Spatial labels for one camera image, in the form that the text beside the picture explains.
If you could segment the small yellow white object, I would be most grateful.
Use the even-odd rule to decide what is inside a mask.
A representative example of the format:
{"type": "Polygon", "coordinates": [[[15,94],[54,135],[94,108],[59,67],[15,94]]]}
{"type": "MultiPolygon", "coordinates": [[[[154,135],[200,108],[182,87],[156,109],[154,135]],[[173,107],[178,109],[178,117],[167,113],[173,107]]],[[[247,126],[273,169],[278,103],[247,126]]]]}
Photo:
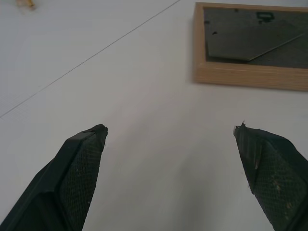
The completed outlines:
{"type": "Polygon", "coordinates": [[[15,0],[15,2],[21,14],[25,14],[27,11],[33,11],[36,9],[34,0],[15,0]]]}

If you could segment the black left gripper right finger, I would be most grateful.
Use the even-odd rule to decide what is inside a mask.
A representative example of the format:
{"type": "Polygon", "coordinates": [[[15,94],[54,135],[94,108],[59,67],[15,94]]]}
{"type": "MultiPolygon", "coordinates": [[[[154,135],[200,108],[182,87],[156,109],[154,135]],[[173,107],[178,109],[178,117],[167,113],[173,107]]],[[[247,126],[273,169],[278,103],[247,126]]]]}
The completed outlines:
{"type": "Polygon", "coordinates": [[[274,231],[308,231],[308,160],[268,131],[241,124],[233,135],[249,188],[274,231]]]}

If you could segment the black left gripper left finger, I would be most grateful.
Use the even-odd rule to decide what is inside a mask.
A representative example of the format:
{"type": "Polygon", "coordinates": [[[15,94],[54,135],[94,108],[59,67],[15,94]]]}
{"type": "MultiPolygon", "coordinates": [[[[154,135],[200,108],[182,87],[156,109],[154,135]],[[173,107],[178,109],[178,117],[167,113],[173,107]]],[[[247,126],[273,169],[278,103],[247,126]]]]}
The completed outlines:
{"type": "Polygon", "coordinates": [[[31,180],[0,231],[82,231],[107,134],[98,124],[68,138],[31,180]]]}

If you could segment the wooden picture frame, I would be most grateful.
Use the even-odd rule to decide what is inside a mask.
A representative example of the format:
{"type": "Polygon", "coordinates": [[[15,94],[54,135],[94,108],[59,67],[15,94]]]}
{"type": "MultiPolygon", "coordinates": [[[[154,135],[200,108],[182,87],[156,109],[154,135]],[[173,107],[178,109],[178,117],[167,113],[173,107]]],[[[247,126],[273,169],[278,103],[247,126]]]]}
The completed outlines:
{"type": "Polygon", "coordinates": [[[308,92],[308,7],[196,3],[193,78],[308,92]]]}

